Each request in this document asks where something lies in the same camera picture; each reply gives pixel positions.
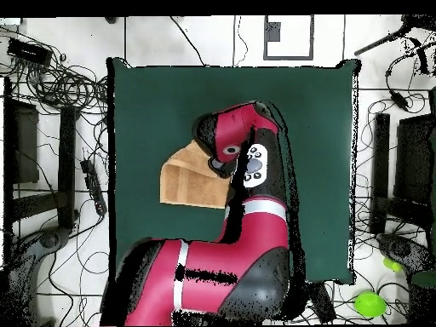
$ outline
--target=red robot arm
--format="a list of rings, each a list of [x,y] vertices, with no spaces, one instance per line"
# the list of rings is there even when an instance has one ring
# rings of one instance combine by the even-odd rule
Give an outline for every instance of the red robot arm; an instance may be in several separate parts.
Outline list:
[[[170,326],[184,310],[256,322],[280,313],[290,256],[278,126],[250,102],[202,116],[193,135],[210,168],[232,177],[221,235],[137,243],[123,258],[117,299],[106,302],[106,325]]]

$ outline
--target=green table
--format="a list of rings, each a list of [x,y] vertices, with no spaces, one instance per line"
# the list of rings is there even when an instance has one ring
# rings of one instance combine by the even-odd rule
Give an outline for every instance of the green table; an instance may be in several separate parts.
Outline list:
[[[192,139],[194,119],[248,100],[278,106],[289,128],[307,280],[341,279],[350,239],[352,85],[337,68],[159,66],[115,71],[117,264],[140,238],[218,237],[224,210],[159,203],[164,162]]]

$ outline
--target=button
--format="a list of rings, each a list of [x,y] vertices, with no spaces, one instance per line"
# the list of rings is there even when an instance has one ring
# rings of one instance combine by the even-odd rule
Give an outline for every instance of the button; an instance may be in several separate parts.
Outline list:
[[[262,162],[259,159],[251,158],[247,163],[247,173],[255,173],[262,168]]]

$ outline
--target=green ball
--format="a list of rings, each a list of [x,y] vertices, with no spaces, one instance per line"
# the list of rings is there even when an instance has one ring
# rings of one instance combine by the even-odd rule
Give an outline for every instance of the green ball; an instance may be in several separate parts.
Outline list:
[[[399,263],[394,262],[394,261],[392,261],[392,260],[389,260],[388,258],[385,258],[385,259],[383,260],[383,264],[384,264],[387,268],[393,270],[394,272],[399,272],[399,271],[401,271],[401,270],[403,269]]]
[[[364,317],[379,317],[386,311],[386,302],[378,294],[364,291],[356,298],[354,308]]]

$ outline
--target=black cable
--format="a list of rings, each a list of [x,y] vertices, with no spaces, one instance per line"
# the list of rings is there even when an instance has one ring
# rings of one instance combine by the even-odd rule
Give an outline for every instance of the black cable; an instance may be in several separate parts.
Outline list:
[[[245,60],[245,56],[246,56],[247,53],[249,52],[249,47],[247,46],[247,43],[246,43],[246,42],[241,38],[241,35],[239,34],[239,28],[240,28],[240,26],[241,26],[241,19],[242,19],[242,15],[239,16],[239,23],[238,23],[238,30],[237,30],[237,33],[238,33],[238,37],[239,37],[239,39],[241,39],[241,41],[242,41],[242,42],[244,43],[244,45],[245,45],[245,53],[244,53],[244,57],[243,57],[240,61],[238,61],[238,63],[236,64],[236,66],[238,66],[240,62],[242,62],[242,61]]]
[[[203,60],[201,59],[201,55],[200,55],[200,53],[198,52],[198,50],[197,50],[197,48],[194,46],[194,44],[191,42],[191,40],[189,39],[189,37],[187,36],[187,34],[183,31],[183,29],[181,28],[180,24],[179,24],[177,21],[175,21],[175,19],[174,19],[172,16],[170,16],[169,18],[171,19],[171,21],[173,21],[173,22],[175,23],[175,25],[179,28],[179,30],[181,31],[181,33],[183,34],[183,36],[185,37],[185,39],[189,42],[189,44],[190,44],[190,45],[192,46],[192,48],[195,50],[195,52],[196,52],[197,55],[198,55],[198,58],[200,59],[201,64],[202,64],[203,66],[208,66],[207,64],[204,64]]]

